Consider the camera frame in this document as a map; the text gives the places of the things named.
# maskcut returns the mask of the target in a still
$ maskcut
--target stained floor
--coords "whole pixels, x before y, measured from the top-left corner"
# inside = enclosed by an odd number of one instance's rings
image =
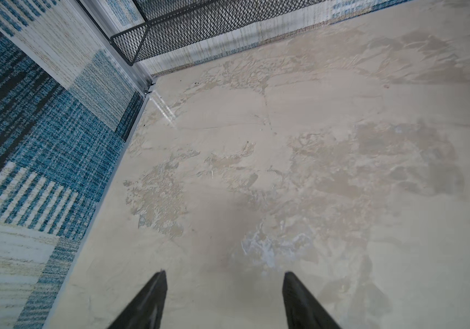
[[[167,271],[162,328],[470,327],[470,1],[414,0],[162,76],[51,328]]]

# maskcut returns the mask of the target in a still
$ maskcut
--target blue patterned wall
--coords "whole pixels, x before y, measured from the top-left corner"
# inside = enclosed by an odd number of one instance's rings
[[[0,32],[0,227],[56,241],[9,326],[43,325],[142,102],[120,100],[111,129]]]
[[[0,30],[116,129],[139,90],[68,0],[0,0]]]

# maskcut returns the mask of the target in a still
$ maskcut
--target metal frame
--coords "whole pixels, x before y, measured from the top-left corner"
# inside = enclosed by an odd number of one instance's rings
[[[127,64],[325,0],[132,0],[145,22],[110,37]]]
[[[117,52],[115,47],[111,46],[109,35],[116,33],[119,28],[115,26],[111,19],[107,16],[106,12],[101,8],[98,1],[92,0],[69,0],[70,4],[78,11],[80,17],[92,28],[105,48],[116,59],[121,69],[134,83],[135,88],[144,95],[145,90],[149,89],[153,78],[141,66],[133,66],[128,62],[124,62],[123,56]]]

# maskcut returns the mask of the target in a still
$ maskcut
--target metal mesh guard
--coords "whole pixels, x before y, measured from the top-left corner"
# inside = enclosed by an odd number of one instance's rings
[[[133,65],[325,0],[133,0],[145,23],[111,37]]]

